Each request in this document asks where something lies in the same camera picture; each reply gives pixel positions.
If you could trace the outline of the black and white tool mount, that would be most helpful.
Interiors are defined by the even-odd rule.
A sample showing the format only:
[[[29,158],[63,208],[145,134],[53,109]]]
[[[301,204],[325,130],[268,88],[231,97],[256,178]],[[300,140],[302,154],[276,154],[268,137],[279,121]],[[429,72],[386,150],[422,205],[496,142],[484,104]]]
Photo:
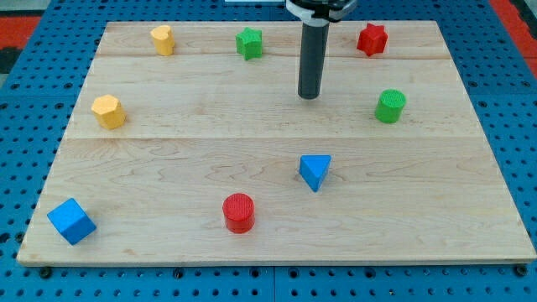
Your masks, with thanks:
[[[357,7],[357,0],[286,0],[285,8],[304,24],[324,27],[338,23]]]

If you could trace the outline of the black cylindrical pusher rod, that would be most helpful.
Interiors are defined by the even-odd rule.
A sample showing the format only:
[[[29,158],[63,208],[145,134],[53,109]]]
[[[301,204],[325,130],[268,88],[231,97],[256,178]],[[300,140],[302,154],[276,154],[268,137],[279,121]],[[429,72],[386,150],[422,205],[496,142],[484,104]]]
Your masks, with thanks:
[[[302,26],[298,95],[306,100],[320,95],[329,24]]]

